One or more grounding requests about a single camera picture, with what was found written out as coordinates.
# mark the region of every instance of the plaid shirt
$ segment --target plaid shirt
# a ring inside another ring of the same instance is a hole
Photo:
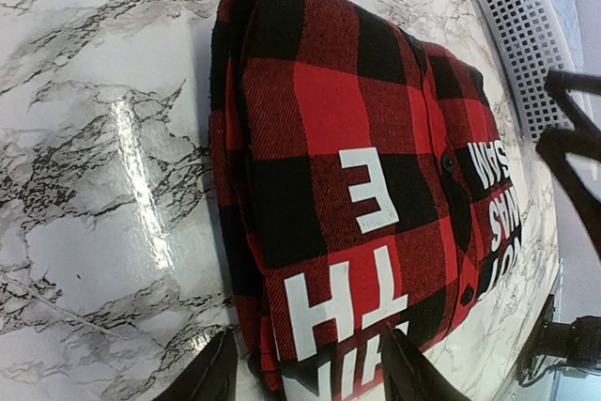
[[[245,342],[288,399],[363,393],[381,382],[386,328],[431,347],[519,254],[482,75],[346,0],[222,0],[212,52]]]

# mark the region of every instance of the marble surface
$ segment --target marble surface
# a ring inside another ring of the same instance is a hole
[[[152,399],[236,328],[207,143],[218,1],[0,0],[0,399]],[[427,357],[491,399],[557,272],[550,174],[474,0],[352,1],[485,76],[522,254]],[[238,391],[261,398],[244,361]]]

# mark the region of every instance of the white plastic basket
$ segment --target white plastic basket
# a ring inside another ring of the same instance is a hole
[[[478,0],[501,54],[524,135],[536,141],[546,126],[572,128],[545,91],[549,69],[574,71],[550,0]],[[573,99],[590,114],[588,97]]]

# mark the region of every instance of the shirt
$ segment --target shirt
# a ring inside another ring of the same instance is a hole
[[[443,47],[347,0],[222,0],[210,86],[241,331],[289,400],[371,389],[386,328],[425,350],[514,266],[483,77]]]

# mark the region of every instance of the folded shirt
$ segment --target folded shirt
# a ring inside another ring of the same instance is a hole
[[[373,388],[382,332],[425,350],[514,266],[483,77],[446,49],[346,0],[222,0],[210,89],[241,331],[290,401]]]

